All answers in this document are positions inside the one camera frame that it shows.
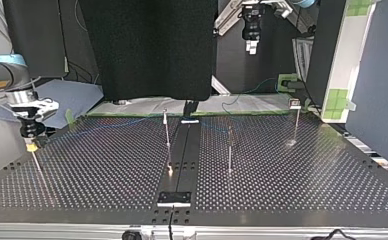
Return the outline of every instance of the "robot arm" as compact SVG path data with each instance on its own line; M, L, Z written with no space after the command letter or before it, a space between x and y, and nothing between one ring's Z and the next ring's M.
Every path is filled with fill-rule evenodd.
M0 92L5 92L13 115L22 124L20 134L29 152L45 145L45 125L42 122L59 108L59 104L52 99L39 99L32 84L21 55L0 56Z

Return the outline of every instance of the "blue cable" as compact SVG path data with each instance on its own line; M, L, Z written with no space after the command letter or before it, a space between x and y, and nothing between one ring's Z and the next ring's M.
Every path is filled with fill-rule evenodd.
M70 136L61 136L61 137L51 138L50 140L54 141L54 140L57 140L57 139L77 137L77 136L89 134L89 133L92 133L94 131L101 130L101 129L132 126L132 125L140 123L140 122L142 122L144 120L150 119L152 117L157 117L157 116L161 116L161 115L151 115L151 116L148 116L148 117L145 117L145 118L137 119L137 120L134 120L134 121L131 121L131 122L123 123L123 124L114 124L114 125L107 125L107 126L102 126L102 127L98 127L98 128L93 128L93 129L90 129L90 130L87 130L87 131L84 131L84 132L80 132L80 133L77 133L77 134L72 134Z
M230 106L230 105L236 103L236 102L238 101L238 99L240 98L241 94L252 93L252 92L256 91L257 89L259 89L265 82L267 82L267 81L269 81L269 80L272 80L272 79L273 79L273 80L277 80L276 78L268 78L268 79L265 79L265 80L263 80L259 85L257 85L257 87L255 87L254 89L248 90L248 91L246 91L246 92L242 92L242 93L238 94L237 98L236 98L233 102L231 102L231 103L225 103L225 102L223 102L223 103L222 103L222 109L223 109L228 115L232 115L228 110L226 110L226 108L224 107L224 105Z

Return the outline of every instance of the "black cable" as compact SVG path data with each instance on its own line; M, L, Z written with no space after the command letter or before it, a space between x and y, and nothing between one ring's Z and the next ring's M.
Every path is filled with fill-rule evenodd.
M78 64L76 64L76 63L70 61L69 59L67 60L67 62L70 63L70 64L72 64L73 66L75 66L75 67L81 69L81 70L84 71L86 74L88 74L89 77L90 77L90 79L91 79L90 82L93 83L93 77L92 77L92 74L91 74L90 72L88 72L85 68L81 67L80 65L78 65Z
M350 240L356 240L356 238L354 237L350 237L350 236L347 236L341 229L335 229L334 231L332 231L328 236L326 237L313 237L311 238L311 240L330 240L332 239L335 234L341 234L341 236L343 236L344 238L346 239L350 239Z
M302 8L300 7L299 13L298 13L298 15L297 15L297 20L296 20L296 29L297 29L297 30L298 30L298 27L299 27L301 10L302 10ZM296 47L296 49L297 49L297 36L294 38L294 42L296 43L296 44L295 44L295 47ZM298 67L298 69L299 69L299 78L298 78L298 80L300 80L300 81L303 83L304 89L306 90L306 93L307 93L307 95L308 95L310 101L311 101L312 104L315 106L316 111L318 111L318 113L319 113L319 116L322 117L321 110L319 110L318 106L316 105L316 102L315 102L315 101L313 100L313 98L312 98L312 95L310 95L310 92L309 92L309 89L307 88L306 82L303 80L303 76L301 75L301 70L300 70L300 69L301 69L301 66L300 66L299 53L298 53L297 50L296 50L296 52L297 52L297 54L296 54L296 58L297 58L297 67Z
M170 239L170 240L173 240L172 218L173 218L173 208L172 208L172 213L170 214L169 225L168 225L168 229L169 229L169 239Z

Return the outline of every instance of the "perforated metal table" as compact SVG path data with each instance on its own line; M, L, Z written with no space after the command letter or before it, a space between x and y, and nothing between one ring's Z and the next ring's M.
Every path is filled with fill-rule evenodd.
M87 118L38 152L43 174L0 171L0 223L388 228L388 172L314 116L178 122L169 158L160 118ZM162 191L191 207L158 208Z

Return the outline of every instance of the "wire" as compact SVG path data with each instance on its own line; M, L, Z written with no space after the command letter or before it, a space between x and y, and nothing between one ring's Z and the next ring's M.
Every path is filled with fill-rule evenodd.
M89 133L92 133L92 132L95 132L95 131L98 131L98 130L101 130L101 129L132 126L132 125L135 125L135 124L140 123L142 121L145 121L147 119L150 119L152 117L158 117L158 116L162 116L162 115L154 114L154 115L150 115L150 116L147 116L147 117L144 117L144 118L141 118L141 119L138 119L138 120L130 121L130 122L127 122L127 123L124 123L124 124L113 124L113 125L108 125L108 126L101 126L101 127L93 128L93 129L90 129L90 130L87 130L87 131L83 131L83 132L80 132L80 133L77 133L77 134L73 134L73 135L70 135L70 136L61 136L61 137L52 138L51 140L53 141L53 140L57 140L57 139L66 139L66 138L78 137L78 136L86 135L86 134L89 134Z
M99 73L97 73L97 76L95 77L95 80L94 80L94 84L96 84L97 83L97 80L98 80L98 77L100 76L100 74Z
M298 29L298 26L299 26L301 10L302 10L302 8L300 7L299 13L298 13L298 15L297 15L297 20L296 20L296 29ZM294 42L296 43L296 44L295 44L295 47L296 47L296 49L297 49L297 45L298 45L298 44L297 44L297 37L294 38ZM312 95L310 94L309 89L307 88L306 82L303 80L303 76L301 75L301 71L300 71L300 67L301 67L301 66L300 66L300 59L299 59L299 53L298 53L298 52L297 52L297 54L296 54L296 58L297 58L297 67L298 67L298 69L299 69L299 78L298 78L298 79L303 83L304 89L306 90L306 93L307 93L307 95L308 95L310 101L311 101L312 104L315 106L315 109L318 111L319 116L322 117L322 113L321 113L321 111L319 110L318 106L316 105L315 101L313 100Z
M75 19L76 19L76 22L78 23L79 27L81 27L85 32L88 32L86 27L82 26L81 22L79 22L79 18L78 18L78 14L77 14L78 3L79 3L79 0L76 0L75 1Z
M332 231L328 236L326 237L313 237L312 240L330 240L334 237L335 234L341 234L344 238L350 239L350 240L356 240L354 237L347 236L341 229L335 229Z
M169 229L169 239L170 239L170 240L173 240L172 218L173 218L173 208L172 208L172 213L170 214L169 225L168 225L168 229Z
M17 87L15 87L15 88L12 88L12 89L7 89L7 91L14 91L14 90L18 90L19 88L22 88L22 87L26 87L26 86L28 86L28 85L33 85L33 84L35 84L36 82L38 82L39 80L41 80L42 78L41 78L41 76L39 76L39 77L37 77L37 78L35 78L35 79L31 79L31 81L30 82L28 82L28 83L25 83L25 84L22 84L22 85L20 85L20 86L17 86Z
M5 98L7 98L7 96L4 95L4 96L0 97L0 100L1 100L1 99L5 99ZM11 109L8 109L6 106L3 106L2 103L0 103L0 108L6 110L7 112L14 113Z
M272 79L276 80L276 78L268 78L268 79L265 79L265 80L263 80L259 85L257 85L254 89L248 90L248 91L246 91L246 92L242 92L242 93L238 94L237 98L235 98L235 100L232 101L231 103L223 102L223 103L222 103L222 109L223 109L228 115L232 115L228 110L226 110L225 105L226 105L226 106L231 106L231 105L233 105L234 103L236 103L236 102L238 101L238 99L240 98L241 94L252 93L252 92L256 91L257 89L259 89L265 82L267 82L267 81L269 81L269 80L272 80Z
M76 64L76 63L74 63L74 62L72 62L72 61L70 61L70 60L67 60L67 62L70 63L71 65L73 65L73 66L75 66L75 67L81 69L81 70L84 71L86 74L88 74L89 77L90 77L90 79L91 79L90 82L92 83L93 77L92 77L92 74L91 74L90 72L88 72L85 68L81 67L80 65L78 65L78 64Z

